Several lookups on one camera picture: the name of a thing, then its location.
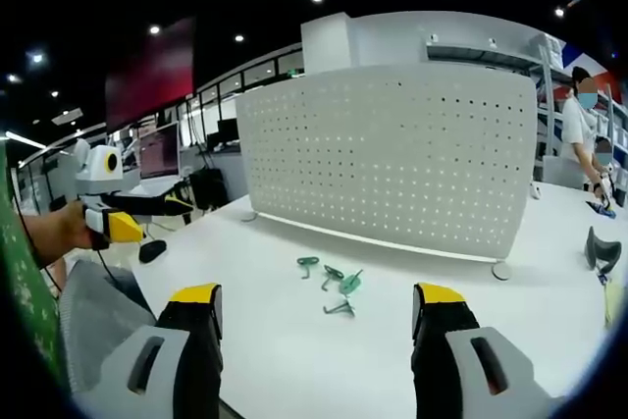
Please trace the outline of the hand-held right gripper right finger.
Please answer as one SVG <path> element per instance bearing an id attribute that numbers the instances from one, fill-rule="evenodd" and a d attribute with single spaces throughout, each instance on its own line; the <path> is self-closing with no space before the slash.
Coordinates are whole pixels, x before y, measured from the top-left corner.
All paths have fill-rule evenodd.
<path id="1" fill-rule="evenodd" d="M 457 291 L 413 289 L 411 370 L 418 418 L 549 418 L 562 398 L 535 380 L 532 361 L 482 327 Z"/>

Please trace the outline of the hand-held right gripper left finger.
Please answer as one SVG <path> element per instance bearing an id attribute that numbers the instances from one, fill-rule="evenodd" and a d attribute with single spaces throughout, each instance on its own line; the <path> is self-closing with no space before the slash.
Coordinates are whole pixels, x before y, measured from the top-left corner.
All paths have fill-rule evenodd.
<path id="1" fill-rule="evenodd" d="M 73 400 L 86 418 L 217 418 L 221 340 L 222 287 L 181 289 L 154 324 L 114 344 Z"/>

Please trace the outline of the person's left hand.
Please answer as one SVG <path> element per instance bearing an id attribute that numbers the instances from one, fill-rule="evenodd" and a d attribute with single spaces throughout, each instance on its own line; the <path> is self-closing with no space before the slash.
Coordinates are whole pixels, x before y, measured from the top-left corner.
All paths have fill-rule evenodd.
<path id="1" fill-rule="evenodd" d="M 44 215 L 24 215 L 23 226 L 39 269 L 48 267 L 74 249 L 92 248 L 83 204 L 79 200 Z"/>

